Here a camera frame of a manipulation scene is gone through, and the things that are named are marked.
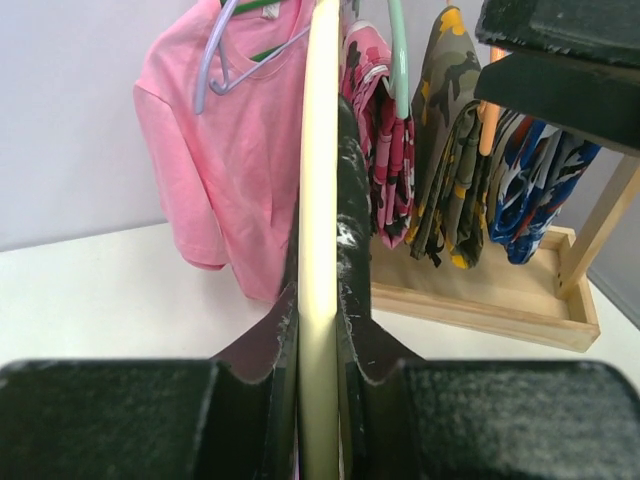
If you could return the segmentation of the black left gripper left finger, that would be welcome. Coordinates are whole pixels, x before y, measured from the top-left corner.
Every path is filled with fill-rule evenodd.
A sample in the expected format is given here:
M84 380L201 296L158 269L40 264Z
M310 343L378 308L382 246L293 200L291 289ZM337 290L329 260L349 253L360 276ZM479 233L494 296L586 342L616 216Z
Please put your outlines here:
M210 359L32 360L1 371L5 479L290 479L297 287Z

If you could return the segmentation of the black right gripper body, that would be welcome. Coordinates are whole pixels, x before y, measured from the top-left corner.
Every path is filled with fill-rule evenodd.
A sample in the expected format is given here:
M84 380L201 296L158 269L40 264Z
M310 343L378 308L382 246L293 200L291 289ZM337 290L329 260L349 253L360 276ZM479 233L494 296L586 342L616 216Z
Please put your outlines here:
M475 33L507 53L483 68L477 98L638 149L638 2L486 1Z

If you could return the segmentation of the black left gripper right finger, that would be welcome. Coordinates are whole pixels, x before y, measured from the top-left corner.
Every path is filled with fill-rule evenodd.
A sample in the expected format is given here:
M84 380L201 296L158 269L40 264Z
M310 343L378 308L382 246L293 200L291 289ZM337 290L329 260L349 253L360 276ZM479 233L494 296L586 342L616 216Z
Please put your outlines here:
M427 361L340 302L349 479L635 479L639 397L612 367Z

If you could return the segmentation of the cream hanger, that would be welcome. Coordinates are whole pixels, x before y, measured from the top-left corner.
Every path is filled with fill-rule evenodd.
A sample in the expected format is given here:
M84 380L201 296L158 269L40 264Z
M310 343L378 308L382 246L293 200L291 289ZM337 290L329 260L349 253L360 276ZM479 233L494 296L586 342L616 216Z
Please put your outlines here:
M315 5L307 51L299 190L298 385L301 476L339 476L337 154L339 11Z

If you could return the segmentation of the black floral garment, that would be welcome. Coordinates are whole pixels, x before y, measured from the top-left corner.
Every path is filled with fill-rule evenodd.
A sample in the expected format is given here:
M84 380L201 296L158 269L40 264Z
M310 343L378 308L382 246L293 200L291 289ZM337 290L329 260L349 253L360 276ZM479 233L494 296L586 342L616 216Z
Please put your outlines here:
M339 67L341 12L339 11ZM339 92L337 154L337 314L347 318L371 315L370 227L368 179L359 146L359 134L351 104ZM290 237L284 286L294 285L298 311L299 197L297 218Z

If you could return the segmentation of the orange hanger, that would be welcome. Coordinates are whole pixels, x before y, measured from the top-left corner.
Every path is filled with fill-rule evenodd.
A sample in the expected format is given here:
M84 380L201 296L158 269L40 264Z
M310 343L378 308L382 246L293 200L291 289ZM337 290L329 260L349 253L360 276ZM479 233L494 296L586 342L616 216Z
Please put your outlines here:
M500 107L496 104L482 101L477 109L478 117L482 121L482 131L478 145L479 153L483 156L491 154L497 123L500 117Z

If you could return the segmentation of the blue patterned garment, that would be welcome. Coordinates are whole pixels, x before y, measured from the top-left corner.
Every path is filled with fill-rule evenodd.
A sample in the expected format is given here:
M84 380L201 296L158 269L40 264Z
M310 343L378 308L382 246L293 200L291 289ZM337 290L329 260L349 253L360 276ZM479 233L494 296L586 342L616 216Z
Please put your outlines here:
M488 189L489 239L527 263L601 146L506 109L497 124Z

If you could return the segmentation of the camouflage garment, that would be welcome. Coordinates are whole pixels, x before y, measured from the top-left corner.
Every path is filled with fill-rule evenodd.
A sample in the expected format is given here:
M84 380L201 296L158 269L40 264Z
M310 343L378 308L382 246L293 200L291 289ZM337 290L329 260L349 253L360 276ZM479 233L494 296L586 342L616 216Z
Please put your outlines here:
M461 269L479 262L491 170L480 151L480 72L461 11L448 5L433 23L412 99L415 198L405 242L416 260L440 265L448 254Z

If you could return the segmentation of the wooden clothes rack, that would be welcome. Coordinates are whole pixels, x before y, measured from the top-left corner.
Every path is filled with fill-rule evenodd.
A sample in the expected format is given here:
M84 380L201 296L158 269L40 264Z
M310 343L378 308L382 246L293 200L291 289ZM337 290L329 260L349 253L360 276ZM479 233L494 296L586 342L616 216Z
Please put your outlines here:
M463 270L371 243L375 308L414 318L585 352L600 336L587 270L639 192L639 154L618 164L580 231L552 226L532 259L513 265L486 243Z

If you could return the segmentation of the pink patterned garment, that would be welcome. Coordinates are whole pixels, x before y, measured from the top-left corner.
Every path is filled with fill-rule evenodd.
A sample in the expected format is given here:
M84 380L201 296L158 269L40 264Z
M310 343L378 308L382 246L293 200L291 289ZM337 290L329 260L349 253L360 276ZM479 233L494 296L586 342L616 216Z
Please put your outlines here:
M358 20L342 45L340 93L351 104L370 184L372 230L394 249L403 243L415 196L414 122L396 116L387 83L391 50L377 29Z

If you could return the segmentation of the pink t-shirt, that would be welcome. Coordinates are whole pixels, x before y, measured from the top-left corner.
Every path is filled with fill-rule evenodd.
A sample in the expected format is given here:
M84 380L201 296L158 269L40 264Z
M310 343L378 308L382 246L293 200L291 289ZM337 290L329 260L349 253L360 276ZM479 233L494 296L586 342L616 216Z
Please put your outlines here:
M235 87L194 111L197 73L221 5L200 1L152 44L133 89L162 209L183 258L230 267L243 293L278 296L297 199L310 1L284 1L276 49L252 62L226 46L209 75Z

